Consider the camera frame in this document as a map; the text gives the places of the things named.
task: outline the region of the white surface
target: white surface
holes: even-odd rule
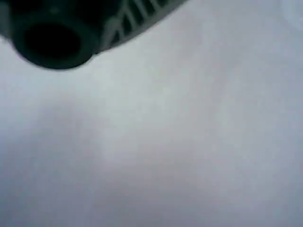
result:
[[[190,0],[62,73],[2,44],[1,226],[301,227],[303,32],[283,12]]]

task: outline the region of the plastic device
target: plastic device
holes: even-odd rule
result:
[[[186,0],[0,0],[0,35],[24,59],[71,69],[119,46]]]

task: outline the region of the black circular opening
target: black circular opening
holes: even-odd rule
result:
[[[36,24],[24,33],[24,45],[32,54],[54,60],[78,54],[81,41],[68,27],[60,24]]]

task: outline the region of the grille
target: grille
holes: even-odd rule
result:
[[[169,4],[170,0],[127,0],[118,13],[120,21],[111,45],[115,45]]]

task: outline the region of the cylindrical port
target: cylindrical port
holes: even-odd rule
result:
[[[66,26],[36,24],[24,32],[24,45],[41,58],[61,61],[78,55],[81,39]]]
[[[98,50],[97,32],[70,15],[31,13],[15,19],[12,28],[11,39],[17,52],[43,68],[76,68]]]

